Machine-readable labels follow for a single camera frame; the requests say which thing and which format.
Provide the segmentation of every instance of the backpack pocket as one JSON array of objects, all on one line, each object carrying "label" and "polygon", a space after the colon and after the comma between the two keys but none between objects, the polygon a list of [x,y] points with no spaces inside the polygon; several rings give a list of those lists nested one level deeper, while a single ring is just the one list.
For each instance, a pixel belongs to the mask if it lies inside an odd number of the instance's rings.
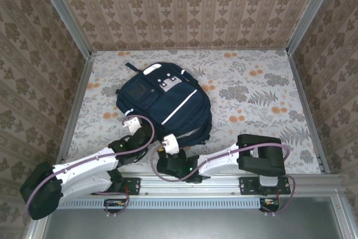
[{"label": "backpack pocket", "polygon": [[175,132],[200,107],[202,94],[192,85],[181,82],[162,95],[149,109],[152,119]]},{"label": "backpack pocket", "polygon": [[144,79],[125,85],[120,91],[135,107],[148,109],[160,96],[159,91]]}]

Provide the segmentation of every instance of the black mounting plate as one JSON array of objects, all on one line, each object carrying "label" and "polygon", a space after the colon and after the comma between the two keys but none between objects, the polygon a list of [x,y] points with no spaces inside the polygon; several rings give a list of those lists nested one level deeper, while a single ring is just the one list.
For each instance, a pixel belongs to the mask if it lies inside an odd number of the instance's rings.
[{"label": "black mounting plate", "polygon": [[126,193],[127,190],[128,195],[139,195],[140,177],[124,177],[122,187],[119,192]]},{"label": "black mounting plate", "polygon": [[291,194],[289,180],[285,176],[278,177],[277,187],[260,186],[258,176],[239,177],[239,187],[241,195],[277,195],[277,191],[281,194]]}]

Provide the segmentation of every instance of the backpack handle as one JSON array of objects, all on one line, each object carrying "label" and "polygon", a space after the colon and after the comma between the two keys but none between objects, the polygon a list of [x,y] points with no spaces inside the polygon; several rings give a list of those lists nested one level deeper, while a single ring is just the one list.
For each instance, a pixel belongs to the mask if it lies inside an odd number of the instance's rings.
[{"label": "backpack handle", "polygon": [[127,67],[129,67],[130,69],[132,69],[133,71],[140,72],[140,70],[137,67],[135,67],[134,65],[132,65],[131,63],[126,63],[125,65]]}]

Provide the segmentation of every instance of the enclosure floor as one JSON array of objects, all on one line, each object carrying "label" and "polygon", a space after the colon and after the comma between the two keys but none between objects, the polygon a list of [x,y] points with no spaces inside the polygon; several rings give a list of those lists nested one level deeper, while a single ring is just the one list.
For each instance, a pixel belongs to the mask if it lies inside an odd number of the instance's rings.
[{"label": "enclosure floor", "polygon": [[[172,62],[190,72],[208,94],[213,128],[206,145],[186,148],[189,156],[224,149],[248,133],[278,137],[291,148],[289,174],[319,174],[307,122],[284,50],[100,51],[89,78],[67,161],[97,152],[129,134],[121,126],[115,91],[139,69]],[[151,172],[149,157],[121,168]],[[225,171],[239,173],[242,171]]]}]

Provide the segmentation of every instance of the ventilation slot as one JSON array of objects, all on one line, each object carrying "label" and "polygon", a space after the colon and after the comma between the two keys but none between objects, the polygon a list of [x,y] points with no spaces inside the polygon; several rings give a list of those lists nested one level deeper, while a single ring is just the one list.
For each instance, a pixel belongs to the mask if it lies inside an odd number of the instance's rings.
[{"label": "ventilation slot", "polygon": [[[78,198],[58,206],[58,209],[104,209],[108,198]],[[260,208],[259,198],[136,198],[128,209],[239,209]]]}]

